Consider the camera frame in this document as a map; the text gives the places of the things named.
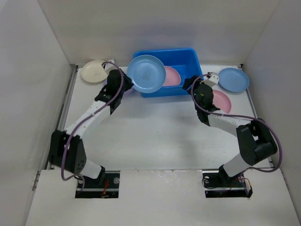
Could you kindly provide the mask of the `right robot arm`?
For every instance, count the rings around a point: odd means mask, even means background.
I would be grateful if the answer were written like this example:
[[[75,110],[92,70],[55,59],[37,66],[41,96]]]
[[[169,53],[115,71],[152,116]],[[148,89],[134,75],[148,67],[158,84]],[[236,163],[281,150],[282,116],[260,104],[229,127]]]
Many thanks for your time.
[[[279,154],[276,171],[283,158],[279,138],[272,128],[262,119],[245,115],[226,114],[213,104],[213,89],[219,77],[213,73],[186,78],[182,89],[191,95],[198,119],[209,127],[228,132],[238,140],[239,153],[229,162],[219,167],[218,173],[210,177],[215,187],[229,186],[245,171],[255,169],[259,162]]]

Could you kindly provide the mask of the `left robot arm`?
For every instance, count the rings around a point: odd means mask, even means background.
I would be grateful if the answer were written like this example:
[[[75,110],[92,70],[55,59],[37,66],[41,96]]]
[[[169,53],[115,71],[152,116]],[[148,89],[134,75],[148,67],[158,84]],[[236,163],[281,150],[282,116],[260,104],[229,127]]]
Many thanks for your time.
[[[64,181],[65,171],[73,177],[94,186],[105,183],[105,168],[87,159],[84,139],[102,121],[111,116],[119,107],[125,91],[131,89],[132,81],[121,69],[111,70],[107,83],[94,98],[88,110],[71,126],[55,130],[51,135],[49,162],[61,169]]]

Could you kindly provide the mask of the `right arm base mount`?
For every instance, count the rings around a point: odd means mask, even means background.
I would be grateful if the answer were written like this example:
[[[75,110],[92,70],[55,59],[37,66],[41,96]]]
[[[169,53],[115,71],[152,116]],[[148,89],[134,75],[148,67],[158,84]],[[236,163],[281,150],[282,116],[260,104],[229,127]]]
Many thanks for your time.
[[[230,180],[219,178],[218,171],[202,172],[202,185],[206,198],[247,198],[253,195],[253,188],[248,178],[241,173]]]

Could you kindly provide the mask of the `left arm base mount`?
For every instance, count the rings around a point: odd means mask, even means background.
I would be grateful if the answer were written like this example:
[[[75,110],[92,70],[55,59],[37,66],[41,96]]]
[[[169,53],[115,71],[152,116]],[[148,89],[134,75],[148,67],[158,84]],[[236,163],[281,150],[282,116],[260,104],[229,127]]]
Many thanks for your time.
[[[78,181],[75,192],[77,199],[114,199],[119,197],[120,171],[106,171],[103,182],[97,185],[84,177],[85,185]]]

